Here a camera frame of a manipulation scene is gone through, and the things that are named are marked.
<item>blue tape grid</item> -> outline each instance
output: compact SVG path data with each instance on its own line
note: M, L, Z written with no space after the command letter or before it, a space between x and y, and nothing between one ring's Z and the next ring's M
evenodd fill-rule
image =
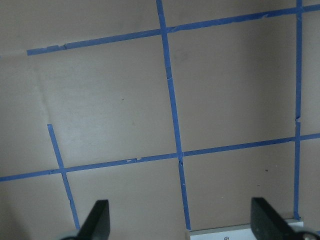
M167 79L168 89L169 89L169 97L170 97L171 113L172 113L173 129L174 129L174 137L175 137L175 146L176 146L176 152L178 155L178 168L179 168L179 177L180 177L180 186L181 186L185 226L186 226L186 229L191 230L188 198L187 198L187 188L186 188L186 180L185 180L184 161L183 161L183 153L182 153L180 129L179 129L179 121L178 121L178 111L177 111L176 96L175 96L174 79L173 79L172 71L171 71L168 33L167 33L166 18L165 18L165 14L164 14L164 7L162 4L162 0L156 0L156 8L157 8L159 22L160 22L161 38L162 38L162 45L163 45L163 55L164 55L164 65L165 65L166 79Z
M67 173L65 171L65 166L64 166L64 163L62 161L62 157L61 157L61 154L60 154L60 150L59 150L58 142L57 142L57 139L56 139L55 131L54 131L54 128L53 128L52 124L48 124L47 127L48 127L48 131L49 131L50 139L51 139L51 142L52 142L54 154L55 154L56 160L58 162L60 173L62 175L65 191L66 191L67 197L68 197L68 199L70 201L70 207L71 207L71 211L72 211L74 225L75 225L76 229L80 229L75 201L74 201L74 198L73 198L72 193L71 193L71 189L70 189L70 185L69 185L69 182L68 182Z
M293 192L293 216L300 220L299 216L299 178L300 178L300 116L301 116L301 87L302 87L302 0L296 0L296 82L295 82L295 144L294 144L294 192Z
M175 32L184 31L184 30L207 28L207 27L218 26L218 25L252 21L252 20L257 20L262 18L273 18L273 17L279 17L283 15L298 14L301 12L307 13L307 12L313 12L313 11L319 11L319 10L320 10L320 4L304 6L302 8L301 7L285 8L280 10L265 11L265 12L246 14L241 16L225 17L220 19L200 21L200 22L182 24L178 26L166 27L166 32L175 33ZM147 30L147 31L116 35L116 36L102 37L102 38L91 39L91 40L70 42L62 46L53 45L53 46L48 46L43 48L29 49L26 51L26 53L28 56L38 55L38 54L47 54L47 53L52 53L52 52L57 52L62 50L84 48L88 46L115 43L119 41L126 41L126 40L139 39L139 38L147 38L151 36L158 36L161 34L162 34L161 29L153 29L153 30Z
M151 36L161 35L162 43L163 43L163 53L164 53L164 60L165 60L165 69L168 81L168 88L169 88L169 95L170 95L170 103L171 103L171 111L172 111L172 119L174 125L174 133L175 133L175 141L176 141L176 149L177 153L170 153L158 156L150 156L144 157L140 160L136 158L133 159L126 159L120 161L112 161L112 162L104 162L104 163L97 163L97 164L89 164L83 166L76 166L70 168L64 168L62 158L59 152L58 144L56 138L54 136L52 125L48 125L49 133L50 129L52 132L50 133L52 145L56 154L56 158L58 161L59 169L51 169L45 171L38 171L38 172L31 172L31 173L24 173L24 174L17 174L12 176L5 176L0 177L0 182L16 180L16 179L24 179L24 178L31 178L43 175L50 175L50 174L62 174L63 182L65 185L65 189L70 199L70 206L72 209L72 214L74 218L74 223L77 228L79 228L79 222L77 217L77 212L75 208L75 204L72 198L72 194L70 191L70 186L67 179L67 172L73 171L81 171L81 170L88 170L94 168L104 168L110 166L118 166L124 164L132 164L132 163L139 163L139 162L148 162L148 161L156 161L156 160L163 160L163 159L171 159L171 158L178 158L179 159L179 175L181 181L181 192L182 192L182 199L183 199L183 206L184 206L184 214L186 219L186 227L187 229L191 229L190 226L190 218L189 218L189 211L188 211L188 202L187 202L187 192L186 192L186 185L185 185L185 176L184 176L184 168L183 168L183 156L192 156L192 155L199 155L199 154L208 154L208 153L216 153L216 152L223 152L223 151L231 151L237 149L244 149L244 148L253 148L253 147L260 147L260 146L267 146L272 144L281 144L286 142L295 141L295 168L294 168L294 217L296 219L300 219L299 217L299 168L300 168L300 141L303 140L310 140L310 139L318 139L320 138L320 133L309 134L300 136L300 127L301 124L299 122L300 113L301 113L301 80L302 80L302 13L312 12L312 11L319 11L320 4L305 6L302 7L302 0L296 1L296 7L293 8L286 8L281 10L274 10L274 11L266 11L254 14L247 14L235 17L226 17L221 19L215 20L208 20L208 21L201 21L189 24L178 25L174 27L166 27L163 6L161 0L157 0L157 10L159 15L160 21L160 29L148 30L148 31L141 31L111 37L103 37L98 39L92 40L85 40L79 42L71 42L66 43L63 46L49 46L45 48L36 48L27 50L27 55L38 55L38 54L45 54L51 53L56 51L74 49L74 48L82 48L100 44L107 44L113 43L118 41L125 41L131 39L138 39L138 38L145 38ZM296 113L295 113L295 120L296 120L296 131L295 137L288 137L288 138L281 138L281 139L274 139L268 141L259 141L259 142L251 142L251 143L244 143L244 144L236 144L230 146L222 146L222 147L214 147L208 149L200 149L200 150L193 150L193 151L186 151L182 152L181 147L181 140L180 140L180 131L179 131L179 122L178 122L178 113L177 113L177 106L176 106L176 99L175 99L175 91L174 91L174 83L172 79L172 72L171 72L171 64L170 64L170 53L169 53L169 44L168 44L168 33L175 33L178 31L184 30L193 30L199 28L206 28L211 26L218 26L218 25L225 25L230 23L237 23L237 22L244 22L244 21L251 21L257 20L262 18L272 18L278 17L283 15L292 15L296 14L297 16L297 23L296 23Z

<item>vertical blue tape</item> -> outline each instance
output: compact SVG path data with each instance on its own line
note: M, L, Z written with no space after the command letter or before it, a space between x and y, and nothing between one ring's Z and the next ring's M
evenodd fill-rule
M72 212L72 216L73 216L74 226L75 226L76 229L80 229L75 201L74 201L74 198L73 198L72 193L71 193L70 185L69 185L69 182L68 182L68 178L67 178L66 170L65 170L65 167L64 167L64 163L62 161L62 157L61 157L61 154L60 154L60 150L59 150L58 142L57 142L56 135L55 135L55 132L54 132L54 128L53 128L52 124L48 124L47 127L48 127L48 131L49 131L50 139L51 139L51 142L52 142L53 150L54 150L54 153L55 153L55 157L56 157L56 160L57 160L58 165L59 165L59 169L62 170L61 171L61 175L62 175L63 184L64 184L65 191L66 191L66 195L67 195L67 197L68 197L68 199L70 201L70 207L71 207L71 212Z
M301 135L301 89L302 89L302 0L296 0L296 82L295 82L295 145L294 145L294 202L293 216L299 216L299 178L300 178L300 135Z
M163 45L163 55L164 55L164 65L166 72L166 79L168 83L170 104L171 104L171 113L173 120L173 129L174 129L174 137L175 137L175 146L178 155L178 168L179 168L179 177L180 177L180 185L181 185L181 194L182 194L182 202L183 202L183 211L185 218L185 226L188 230L191 230L190 216L189 216L189 207L188 207L188 198L187 198L187 188L186 188L186 180L185 180L185 171L183 164L183 152L181 146L181 138L180 138L180 130L179 130L179 121L178 121L178 111L177 111L177 103L175 96L175 87L174 81L171 71L171 61L170 61L170 50L169 50L169 41L168 41L168 33L167 26L164 14L164 7L162 4L162 0L156 0L156 8L159 16L160 23L160 31Z

